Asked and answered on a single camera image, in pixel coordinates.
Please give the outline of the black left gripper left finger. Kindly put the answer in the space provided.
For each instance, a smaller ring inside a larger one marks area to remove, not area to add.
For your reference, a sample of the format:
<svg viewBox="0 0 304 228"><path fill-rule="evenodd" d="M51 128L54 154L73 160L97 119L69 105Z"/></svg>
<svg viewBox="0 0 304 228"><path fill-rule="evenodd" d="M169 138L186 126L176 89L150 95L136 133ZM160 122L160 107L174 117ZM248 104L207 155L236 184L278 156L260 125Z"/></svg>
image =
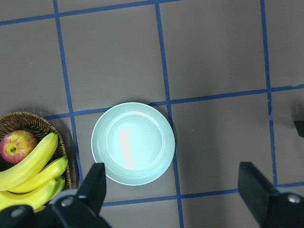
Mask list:
<svg viewBox="0 0 304 228"><path fill-rule="evenodd" d="M99 216L106 195L105 165L95 163L78 189L58 194L50 203L50 228L105 228Z"/></svg>

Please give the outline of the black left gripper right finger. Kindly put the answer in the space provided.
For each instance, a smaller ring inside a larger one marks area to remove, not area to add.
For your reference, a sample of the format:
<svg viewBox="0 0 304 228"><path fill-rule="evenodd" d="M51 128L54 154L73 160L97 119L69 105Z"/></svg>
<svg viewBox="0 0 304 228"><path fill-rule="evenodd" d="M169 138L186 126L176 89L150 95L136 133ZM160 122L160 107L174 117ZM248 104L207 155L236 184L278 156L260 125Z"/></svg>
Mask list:
<svg viewBox="0 0 304 228"><path fill-rule="evenodd" d="M304 226L303 195L274 186L251 162L239 164L238 192L261 228Z"/></svg>

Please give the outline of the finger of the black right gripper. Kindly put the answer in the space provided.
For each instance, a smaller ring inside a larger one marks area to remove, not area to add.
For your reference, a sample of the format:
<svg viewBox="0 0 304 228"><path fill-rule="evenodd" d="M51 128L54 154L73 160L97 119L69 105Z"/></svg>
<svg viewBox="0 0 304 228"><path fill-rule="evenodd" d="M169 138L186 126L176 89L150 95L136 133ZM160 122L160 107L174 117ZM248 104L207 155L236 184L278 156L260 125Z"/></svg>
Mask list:
<svg viewBox="0 0 304 228"><path fill-rule="evenodd" d="M299 137L304 137L304 121L294 121Z"/></svg>

